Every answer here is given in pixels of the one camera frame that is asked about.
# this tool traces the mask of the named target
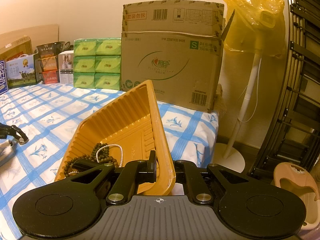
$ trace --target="orange plastic tray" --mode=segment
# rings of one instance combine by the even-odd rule
[[[157,181],[139,185],[138,193],[170,193],[176,174],[150,80],[116,98],[78,125],[55,181],[65,177],[63,167],[68,161],[83,154],[90,155],[98,142],[119,144],[124,152],[123,166],[133,160],[147,160],[150,150],[155,150]],[[110,147],[109,154],[120,163],[121,152],[118,147]]]

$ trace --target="white wall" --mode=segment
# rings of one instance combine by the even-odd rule
[[[35,25],[58,23],[59,40],[120,37],[122,5],[146,0],[0,0],[0,33]],[[284,15],[288,24],[287,0]],[[236,101],[246,86],[253,54],[225,52],[220,74],[228,111],[220,120],[219,134],[230,137],[236,121]],[[237,141],[260,147],[276,107],[285,67],[285,57],[264,57],[261,64],[259,103],[255,116],[244,124]],[[255,94],[248,112],[255,105]]]

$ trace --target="green tissue pack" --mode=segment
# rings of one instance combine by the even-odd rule
[[[96,56],[96,73],[120,74],[121,56]]]
[[[82,73],[94,73],[95,56],[83,56],[73,58],[73,71]]]
[[[96,55],[121,55],[121,38],[97,39]]]
[[[73,73],[75,88],[94,88],[94,73]]]
[[[96,73],[95,88],[120,90],[120,74]]]
[[[74,43],[73,55],[76,56],[94,56],[96,55],[97,39],[78,39]]]

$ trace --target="silver bolt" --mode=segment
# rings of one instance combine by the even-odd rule
[[[108,196],[108,199],[111,201],[120,201],[123,200],[124,196],[119,193],[114,193]]]
[[[201,193],[196,196],[196,199],[199,201],[209,201],[211,199],[211,196],[206,193]]]

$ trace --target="round white base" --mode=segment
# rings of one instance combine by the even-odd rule
[[[224,159],[223,154],[227,145],[224,143],[216,143],[212,163],[217,163],[233,171],[241,173],[245,167],[245,161],[241,153],[232,148],[228,158]]]

